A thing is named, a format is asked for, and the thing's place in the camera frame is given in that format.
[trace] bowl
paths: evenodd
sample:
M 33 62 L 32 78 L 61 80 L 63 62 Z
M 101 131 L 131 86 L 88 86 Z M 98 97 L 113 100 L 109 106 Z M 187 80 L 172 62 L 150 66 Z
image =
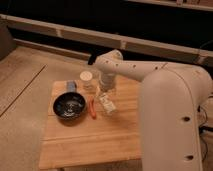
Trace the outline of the bowl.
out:
M 53 111 L 60 119 L 73 120 L 80 117 L 86 107 L 84 97 L 77 92 L 60 95 L 53 104 Z

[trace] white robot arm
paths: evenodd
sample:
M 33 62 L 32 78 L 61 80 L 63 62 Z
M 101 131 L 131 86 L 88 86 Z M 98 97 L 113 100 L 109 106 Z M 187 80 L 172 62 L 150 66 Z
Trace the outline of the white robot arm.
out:
M 202 171 L 197 109 L 212 91 L 201 67 L 171 62 L 122 61 L 118 50 L 97 57 L 100 86 L 110 74 L 141 82 L 139 115 L 143 171 Z

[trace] wooden tabletop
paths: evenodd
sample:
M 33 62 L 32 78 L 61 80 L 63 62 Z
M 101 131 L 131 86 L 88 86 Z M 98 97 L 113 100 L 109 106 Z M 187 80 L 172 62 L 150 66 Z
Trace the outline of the wooden tabletop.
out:
M 61 121 L 54 114 L 52 105 L 60 94 L 66 92 L 66 83 L 60 81 L 53 85 L 39 168 L 53 169 L 139 159 L 139 83 L 117 77 L 116 91 L 110 96 L 117 107 L 112 116 L 107 116 L 97 101 L 94 104 L 97 112 L 95 120 L 85 111 L 85 115 L 75 121 Z M 86 100 L 94 96 L 95 90 L 84 90 L 80 81 L 76 83 L 77 91 Z

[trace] floor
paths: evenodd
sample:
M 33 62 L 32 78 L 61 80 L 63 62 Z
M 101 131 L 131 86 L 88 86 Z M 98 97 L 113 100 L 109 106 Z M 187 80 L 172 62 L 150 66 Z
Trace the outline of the floor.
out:
M 84 60 L 18 47 L 0 61 L 0 171 L 38 171 L 39 153 L 52 83 L 98 72 Z M 204 104 L 213 116 L 213 101 Z M 213 135 L 204 171 L 213 170 Z M 141 161 L 66 168 L 66 171 L 140 171 Z

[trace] table leg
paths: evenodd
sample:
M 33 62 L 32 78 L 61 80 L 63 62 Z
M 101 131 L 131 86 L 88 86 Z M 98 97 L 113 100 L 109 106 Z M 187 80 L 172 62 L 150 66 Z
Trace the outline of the table leg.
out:
M 59 168 L 57 171 L 65 171 L 64 168 Z

